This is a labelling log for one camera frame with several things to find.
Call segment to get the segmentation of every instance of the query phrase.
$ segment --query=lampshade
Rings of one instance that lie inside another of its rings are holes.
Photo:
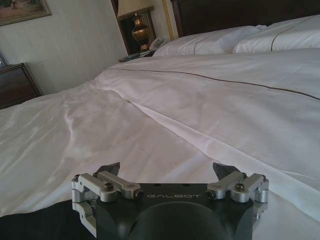
[[[150,0],[119,0],[118,19],[133,15],[137,11],[143,12],[153,8]]]

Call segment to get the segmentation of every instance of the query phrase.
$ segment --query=black fabric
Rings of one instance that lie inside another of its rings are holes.
[[[0,218],[2,240],[94,240],[81,224],[72,201],[63,201],[39,211]]]

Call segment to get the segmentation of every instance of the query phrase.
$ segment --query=brass lamp base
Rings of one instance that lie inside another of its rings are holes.
[[[150,30],[147,25],[143,23],[142,16],[137,13],[133,17],[135,27],[132,30],[134,39],[140,44],[140,51],[144,52],[149,49]]]

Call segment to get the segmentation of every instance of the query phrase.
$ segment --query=metal bracket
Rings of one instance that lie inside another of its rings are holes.
[[[128,182],[107,171],[76,175],[72,181],[72,209],[80,214],[81,223],[96,238],[96,219],[87,200],[100,200],[105,203],[116,201],[118,192],[125,199],[138,199],[143,192],[138,183]]]
[[[234,171],[218,182],[209,183],[207,185],[207,194],[213,200],[224,199],[226,192],[230,191],[236,183],[242,182],[243,179],[242,172]]]
[[[207,185],[207,195],[212,200],[224,199],[226,192],[238,203],[253,200],[253,229],[260,222],[261,214],[268,208],[269,180],[266,176],[254,173],[250,177],[234,171],[216,183]]]
[[[268,202],[269,180],[264,175],[254,173],[244,179],[243,183],[237,183],[231,189],[231,199],[246,203],[249,199],[259,203]]]

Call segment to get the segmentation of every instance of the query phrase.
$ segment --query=table lamp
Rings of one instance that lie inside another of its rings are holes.
[[[119,0],[117,18],[119,20],[131,18],[134,20],[135,27],[132,30],[134,39],[140,44],[140,51],[149,49],[150,29],[143,23],[139,13],[153,10],[154,6],[150,0]]]

